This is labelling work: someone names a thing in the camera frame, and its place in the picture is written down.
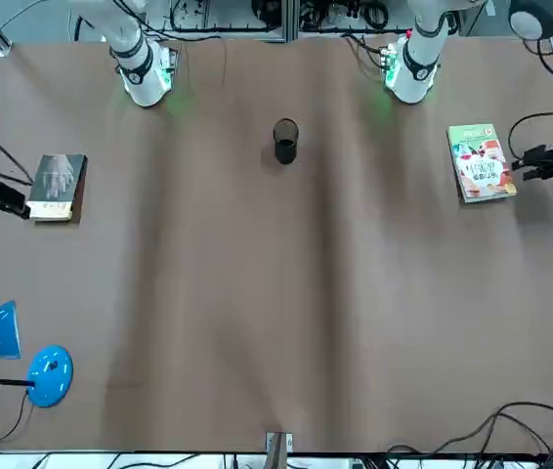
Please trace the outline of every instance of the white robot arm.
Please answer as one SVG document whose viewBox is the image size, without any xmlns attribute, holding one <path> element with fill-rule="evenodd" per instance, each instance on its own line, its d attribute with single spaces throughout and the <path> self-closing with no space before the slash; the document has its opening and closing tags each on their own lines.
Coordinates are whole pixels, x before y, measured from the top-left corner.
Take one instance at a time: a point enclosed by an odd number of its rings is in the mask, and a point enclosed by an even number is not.
<svg viewBox="0 0 553 469">
<path fill-rule="evenodd" d="M 402 37 L 385 74 L 385 85 L 410 105 L 424 99 L 433 86 L 440 53 L 448 38 L 449 12 L 467 10 L 487 0 L 408 0 L 415 14 L 411 37 Z"/>
<path fill-rule="evenodd" d="M 140 0 L 123 0 L 132 12 L 144 8 Z M 124 87 L 141 107 L 151 107 L 172 87 L 174 53 L 147 39 L 140 25 L 114 0 L 70 0 L 70 8 L 91 23 L 109 43 Z"/>
</svg>

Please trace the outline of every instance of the book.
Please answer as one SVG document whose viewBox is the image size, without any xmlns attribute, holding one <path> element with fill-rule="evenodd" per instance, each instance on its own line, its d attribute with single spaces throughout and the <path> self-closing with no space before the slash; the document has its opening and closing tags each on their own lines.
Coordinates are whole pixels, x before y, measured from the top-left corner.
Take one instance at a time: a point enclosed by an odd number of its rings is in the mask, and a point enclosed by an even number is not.
<svg viewBox="0 0 553 469">
<path fill-rule="evenodd" d="M 31 220 L 65 222 L 72 218 L 77 185 L 86 160 L 84 154 L 42 156 L 26 203 L 31 209 Z"/>
<path fill-rule="evenodd" d="M 450 127 L 448 139 L 456 178 L 466 203 L 517 193 L 511 168 L 492 124 Z"/>
</svg>

